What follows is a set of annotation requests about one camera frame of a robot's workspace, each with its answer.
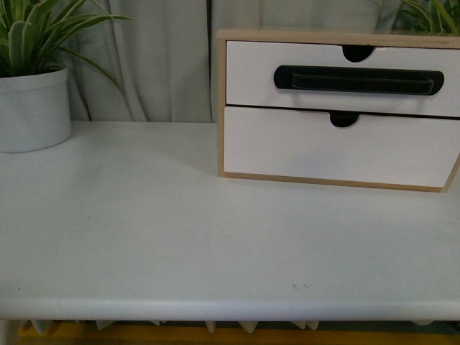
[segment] yellow floor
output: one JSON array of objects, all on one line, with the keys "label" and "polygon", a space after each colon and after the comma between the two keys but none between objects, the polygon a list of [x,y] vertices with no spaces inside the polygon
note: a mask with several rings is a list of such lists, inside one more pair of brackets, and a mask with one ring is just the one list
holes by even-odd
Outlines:
[{"label": "yellow floor", "polygon": [[460,335],[364,331],[308,331],[240,328],[138,326],[115,324],[98,331],[88,323],[54,323],[44,336],[27,325],[17,345],[181,345],[181,344],[311,344],[311,345],[460,345]]}]

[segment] green leaf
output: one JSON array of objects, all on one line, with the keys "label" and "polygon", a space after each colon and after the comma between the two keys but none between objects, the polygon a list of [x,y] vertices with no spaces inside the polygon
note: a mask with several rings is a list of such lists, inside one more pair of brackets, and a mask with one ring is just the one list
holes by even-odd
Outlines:
[{"label": "green leaf", "polygon": [[22,20],[25,21],[24,18],[24,1],[23,0],[15,0],[13,3],[14,8],[13,15],[15,20]]},{"label": "green leaf", "polygon": [[116,88],[120,91],[120,93],[123,96],[124,103],[126,104],[128,109],[130,109],[128,98],[127,98],[126,93],[124,92],[123,87],[120,85],[118,80],[115,79],[115,77],[113,77],[112,74],[110,74],[109,72],[104,70],[98,63],[94,62],[93,60],[87,58],[84,55],[78,54],[77,52],[74,52],[72,50],[66,49],[64,47],[60,47],[59,50],[62,51],[62,52],[66,52],[67,54],[73,55],[73,56],[85,61],[86,63],[88,63],[89,65],[93,66],[95,69],[99,70],[101,73],[103,73],[116,86]]},{"label": "green leaf", "polygon": [[38,4],[38,10],[40,16],[44,16],[50,13],[59,4],[60,0],[44,0]]},{"label": "green leaf", "polygon": [[51,20],[51,13],[44,15],[44,17],[41,20],[39,30],[40,30],[40,35],[42,36],[42,39],[45,38],[44,35],[46,33],[47,28],[50,26],[50,20]]},{"label": "green leaf", "polygon": [[45,35],[50,34],[55,30],[59,30],[62,33],[69,32],[70,29],[83,23],[84,21],[97,17],[97,14],[80,14],[78,16],[70,17],[67,19],[62,19],[56,24],[51,25],[45,30]]},{"label": "green leaf", "polygon": [[71,38],[76,33],[86,29],[88,27],[93,27],[94,25],[100,24],[107,20],[112,19],[128,19],[124,16],[97,16],[90,19],[87,19],[80,24],[75,25],[67,32],[54,31],[51,34],[49,40],[45,43],[45,46],[40,50],[40,55],[44,57],[50,57],[54,52],[61,47],[69,38]]},{"label": "green leaf", "polygon": [[35,6],[27,18],[28,25],[24,28],[22,35],[22,63],[24,66],[32,65],[32,56],[38,43],[40,31],[37,25],[40,22],[39,8]]},{"label": "green leaf", "polygon": [[7,45],[0,44],[0,56],[5,61],[9,61],[9,43]]},{"label": "green leaf", "polygon": [[29,23],[15,22],[11,26],[9,32],[9,59],[11,62],[11,70],[15,75],[21,75],[22,71],[26,68],[24,66],[23,56],[23,36],[24,31]]},{"label": "green leaf", "polygon": [[27,21],[33,26],[34,34],[30,37],[29,45],[33,45],[32,50],[36,50],[41,45],[40,37],[43,36],[49,24],[50,11],[42,12],[38,5],[35,5],[27,17]]},{"label": "green leaf", "polygon": [[414,30],[428,31],[428,32],[430,31],[430,23],[428,21],[427,22],[420,21],[416,14],[414,14],[411,11],[405,10],[405,9],[402,9],[400,12],[410,17],[411,22],[412,22],[412,28]]},{"label": "green leaf", "polygon": [[34,8],[34,5],[28,4],[26,8],[24,9],[24,18],[27,18],[30,15],[30,12]]},{"label": "green leaf", "polygon": [[2,17],[6,25],[6,30],[9,31],[14,23],[14,15],[11,0],[1,0],[0,11],[3,14]]},{"label": "green leaf", "polygon": [[91,0],[93,4],[95,4],[97,7],[99,7],[106,15],[111,16],[111,14],[103,8],[96,0]]},{"label": "green leaf", "polygon": [[52,49],[56,46],[56,42],[61,37],[61,31],[55,29],[47,36],[46,40],[37,47],[35,62],[32,65],[33,70],[40,70],[46,67],[47,61],[52,57]]},{"label": "green leaf", "polygon": [[443,4],[440,0],[431,0],[431,4],[440,14],[442,20],[446,23],[446,26],[449,28],[450,32],[455,35],[459,34],[459,30],[457,25],[455,24],[454,19],[447,13],[446,9],[444,8]]},{"label": "green leaf", "polygon": [[430,31],[431,32],[443,32],[442,19],[439,12],[436,10],[433,3],[429,6],[429,17],[430,17]]},{"label": "green leaf", "polygon": [[8,37],[8,30],[6,29],[5,22],[0,16],[0,37],[6,39]]},{"label": "green leaf", "polygon": [[9,67],[9,61],[2,54],[0,54],[0,78],[11,76],[12,72],[11,68]]},{"label": "green leaf", "polygon": [[421,5],[417,4],[414,1],[402,0],[406,5],[410,7],[414,15],[418,18],[420,23],[429,24],[430,17],[428,16],[428,11],[424,9]]},{"label": "green leaf", "polygon": [[86,0],[72,0],[55,18],[53,24],[60,22],[61,20],[72,16]]}]

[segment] curtain fold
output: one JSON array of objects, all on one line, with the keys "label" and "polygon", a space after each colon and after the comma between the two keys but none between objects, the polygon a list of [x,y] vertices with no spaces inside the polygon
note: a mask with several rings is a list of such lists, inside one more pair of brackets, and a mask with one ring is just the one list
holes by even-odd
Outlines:
[{"label": "curtain fold", "polygon": [[[72,117],[77,120],[215,121],[217,30],[281,26],[373,32],[391,28],[400,8],[400,0],[99,2],[111,13],[133,20],[93,27],[70,47],[114,75],[126,91],[129,106],[102,73],[67,57]],[[85,10],[90,6],[94,11],[90,1]]]}]

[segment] black handle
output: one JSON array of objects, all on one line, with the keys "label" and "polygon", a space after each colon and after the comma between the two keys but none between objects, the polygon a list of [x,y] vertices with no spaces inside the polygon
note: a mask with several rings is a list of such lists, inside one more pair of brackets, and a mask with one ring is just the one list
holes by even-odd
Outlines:
[{"label": "black handle", "polygon": [[282,65],[274,82],[280,89],[428,96],[441,90],[444,75],[432,70]]}]

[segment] black object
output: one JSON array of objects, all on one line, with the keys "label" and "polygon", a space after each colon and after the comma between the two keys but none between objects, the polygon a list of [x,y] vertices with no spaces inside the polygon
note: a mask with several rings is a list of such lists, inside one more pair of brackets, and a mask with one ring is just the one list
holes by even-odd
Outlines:
[{"label": "black object", "polygon": [[347,128],[354,125],[361,113],[356,111],[329,111],[329,119],[335,127]]},{"label": "black object", "polygon": [[366,60],[374,52],[371,45],[342,45],[344,57],[351,63],[360,63]]},{"label": "black object", "polygon": [[434,70],[393,70],[281,65],[273,78],[280,89],[434,95],[444,74]]}]

